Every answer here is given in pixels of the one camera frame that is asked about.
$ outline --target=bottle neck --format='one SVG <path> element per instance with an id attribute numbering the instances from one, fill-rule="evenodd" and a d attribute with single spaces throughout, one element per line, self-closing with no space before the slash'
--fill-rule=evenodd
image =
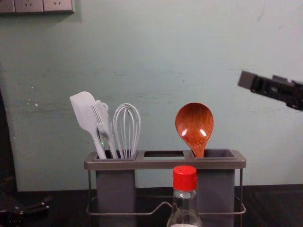
<path id="1" fill-rule="evenodd" d="M 172 212 L 178 210 L 197 212 L 196 190 L 190 192 L 174 190 Z"/>

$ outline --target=metal frame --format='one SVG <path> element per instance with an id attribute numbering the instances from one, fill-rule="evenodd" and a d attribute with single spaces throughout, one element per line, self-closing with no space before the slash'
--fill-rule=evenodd
<path id="1" fill-rule="evenodd" d="M 162 202 L 160 203 L 153 211 L 149 213 L 93 213 L 91 204 L 92 202 L 97 198 L 91 197 L 91 174 L 90 170 L 88 170 L 89 173 L 89 204 L 86 207 L 86 213 L 90 215 L 90 226 L 92 226 L 92 217 L 93 216 L 148 216 L 154 214 L 160 207 L 167 205 L 171 207 L 171 204 L 169 202 Z M 240 215 L 240 227 L 242 227 L 242 215 L 246 212 L 246 208 L 243 204 L 243 169 L 240 169 L 240 211 L 239 212 L 225 212 L 225 213 L 199 213 L 199 215 Z"/>

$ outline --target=red bottle cap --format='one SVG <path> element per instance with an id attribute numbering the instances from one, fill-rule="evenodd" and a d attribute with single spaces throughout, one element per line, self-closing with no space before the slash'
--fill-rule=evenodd
<path id="1" fill-rule="evenodd" d="M 179 191 L 192 191 L 197 188 L 197 170 L 192 166 L 177 166 L 173 173 L 173 188 Z"/>

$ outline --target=utensil holder compartment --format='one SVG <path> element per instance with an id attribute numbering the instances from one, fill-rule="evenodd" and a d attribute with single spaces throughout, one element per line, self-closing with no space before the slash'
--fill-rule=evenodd
<path id="1" fill-rule="evenodd" d="M 246 159 L 236 150 L 206 149 L 204 158 L 195 158 L 191 150 L 138 151 L 135 159 L 98 159 L 95 152 L 84 162 L 90 172 L 96 171 L 98 213 L 91 210 L 91 198 L 87 213 L 99 216 L 99 227 L 136 227 L 136 216 L 152 215 L 167 202 L 161 203 L 149 213 L 136 213 L 136 169 L 173 169 L 190 165 L 197 169 L 197 204 L 204 227 L 232 227 L 234 215 L 241 216 L 246 209 L 242 204 L 242 170 Z M 239 212 L 234 212 L 235 170 L 240 170 Z"/>

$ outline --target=wall socket panel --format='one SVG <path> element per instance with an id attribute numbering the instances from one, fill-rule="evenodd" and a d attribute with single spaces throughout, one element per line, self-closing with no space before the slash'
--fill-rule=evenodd
<path id="1" fill-rule="evenodd" d="M 16 13 L 43 12 L 43 0 L 15 0 Z"/>
<path id="2" fill-rule="evenodd" d="M 73 12 L 72 10 L 72 0 L 43 0 L 44 11 L 65 11 Z"/>
<path id="3" fill-rule="evenodd" d="M 14 0 L 0 0 L 0 13 L 14 13 Z"/>

